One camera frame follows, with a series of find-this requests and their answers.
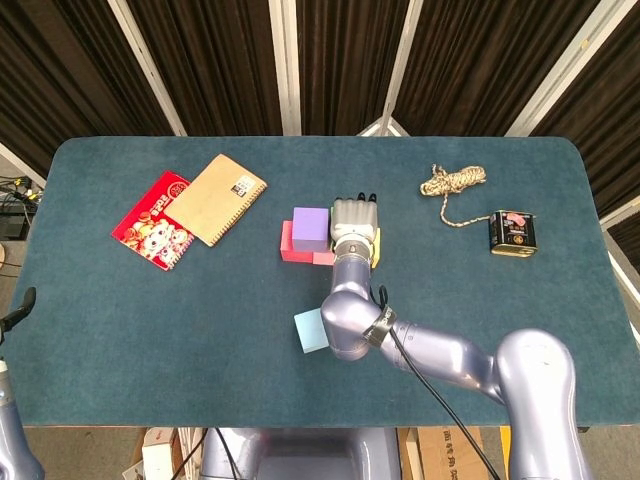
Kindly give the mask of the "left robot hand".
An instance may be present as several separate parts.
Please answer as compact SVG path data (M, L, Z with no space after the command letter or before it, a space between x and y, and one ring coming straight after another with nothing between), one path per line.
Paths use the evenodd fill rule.
M24 320L32 311L36 302L36 288L29 287L24 294L22 304L15 310L9 312L0 319L1 339L3 343L5 334L10 332L16 325Z

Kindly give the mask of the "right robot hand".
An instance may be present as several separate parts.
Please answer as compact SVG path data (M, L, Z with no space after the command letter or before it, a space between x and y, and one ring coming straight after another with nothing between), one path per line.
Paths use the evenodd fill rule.
M356 198L336 198L331 210L330 234L335 244L359 237L374 243L378 230L377 195L360 192Z

